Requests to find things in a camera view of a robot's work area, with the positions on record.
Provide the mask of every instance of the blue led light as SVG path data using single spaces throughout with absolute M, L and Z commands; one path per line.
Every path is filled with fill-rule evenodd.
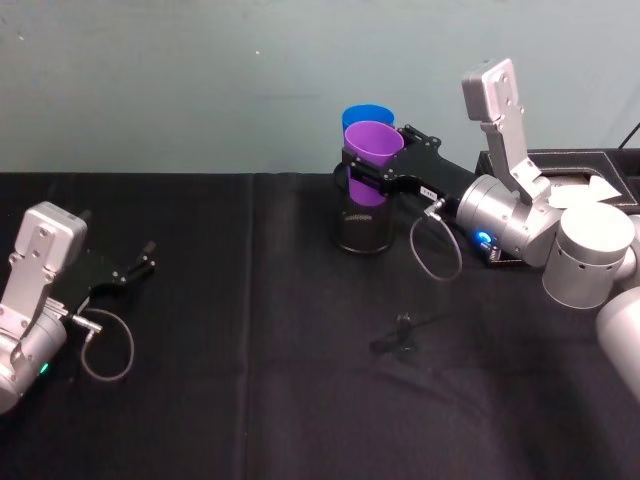
M 483 244 L 483 243 L 491 243 L 492 239 L 491 239 L 491 235 L 489 235 L 487 232 L 483 232 L 483 231 L 479 231 L 476 232 L 476 241 L 479 244 Z

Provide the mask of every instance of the gray cable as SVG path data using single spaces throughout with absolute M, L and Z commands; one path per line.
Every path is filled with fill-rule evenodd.
M 84 368 L 87 374 L 89 374 L 91 377 L 93 377 L 94 379 L 100 382 L 117 382 L 118 380 L 121 380 L 129 373 L 129 371 L 131 370 L 131 367 L 133 366 L 135 345 L 133 342 L 133 335 L 131 334 L 131 330 L 129 330 L 129 327 L 127 326 L 125 321 L 122 320 L 122 318 L 120 318 L 118 315 L 108 310 L 102 310 L 100 308 L 86 308 L 84 309 L 83 312 L 99 313 L 101 315 L 106 315 L 107 317 L 111 317 L 113 320 L 117 321 L 122 326 L 122 328 L 124 328 L 124 331 L 127 334 L 127 338 L 129 339 L 129 348 L 130 348 L 131 354 L 129 355 L 129 362 L 127 363 L 127 366 L 124 368 L 122 372 L 112 377 L 104 377 L 102 375 L 97 374 L 95 371 L 93 371 L 93 369 L 87 363 L 87 350 L 89 349 L 89 344 L 91 343 L 91 341 L 88 341 L 84 344 L 80 352 L 80 362 L 82 363 L 82 368 Z
M 440 225 L 444 227 L 445 231 L 449 235 L 449 238 L 451 239 L 451 242 L 453 243 L 453 248 L 456 251 L 456 257 L 458 258 L 458 268 L 456 268 L 456 271 L 453 273 L 453 275 L 449 277 L 441 277 L 433 273 L 431 270 L 429 270 L 429 268 L 424 264 L 424 262 L 420 258 L 420 255 L 418 255 L 418 251 L 416 250 L 415 242 L 413 240 L 413 234 L 418 224 L 425 217 L 416 218 L 416 221 L 413 222 L 413 225 L 411 225 L 411 230 L 409 231 L 409 245 L 411 245 L 411 251 L 413 252 L 413 256 L 416 258 L 416 260 L 418 261 L 418 263 L 420 264 L 420 266 L 422 267 L 422 269 L 425 271 L 427 275 L 429 275 L 431 278 L 433 278 L 438 282 L 451 282 L 452 280 L 455 280 L 458 277 L 458 275 L 460 275 L 460 272 L 462 272 L 462 253 L 460 252 L 460 245 L 458 245 L 458 241 L 456 240 L 456 237 L 453 236 L 453 232 L 449 228 L 449 225 L 447 225 L 439 215 L 427 215 L 426 217 L 427 219 L 433 218 L 435 221 L 437 221 Z

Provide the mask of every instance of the metal bracket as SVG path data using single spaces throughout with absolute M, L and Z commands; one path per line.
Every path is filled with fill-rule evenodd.
M 518 103 L 511 60 L 486 61 L 465 75 L 462 90 L 469 118 L 480 121 L 487 135 L 496 178 L 509 190 L 518 191 L 527 205 L 546 199 L 551 182 L 529 159 L 522 122 L 524 108 Z

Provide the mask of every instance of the small black object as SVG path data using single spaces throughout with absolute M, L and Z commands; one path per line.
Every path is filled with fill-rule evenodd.
M 374 340 L 369 344 L 372 353 L 382 355 L 385 353 L 410 353 L 417 350 L 416 341 L 413 338 L 413 330 L 416 325 L 411 322 L 408 313 L 396 317 L 396 330 L 394 333 Z

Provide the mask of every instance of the black tablecloth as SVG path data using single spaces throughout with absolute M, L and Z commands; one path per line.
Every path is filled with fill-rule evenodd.
M 158 242 L 156 274 L 116 309 L 137 342 L 130 377 L 87 378 L 72 335 L 0 418 L 0 479 L 640 478 L 640 405 L 597 345 L 595 312 L 469 251 L 458 280 L 429 280 L 407 244 L 411 205 L 388 252 L 347 255 L 330 241 L 332 188 L 322 175 L 0 176 L 7 255 L 43 199 L 90 208 L 87 246 L 113 257 Z M 418 242 L 451 267 L 443 242 Z M 404 312 L 417 349 L 371 353 Z

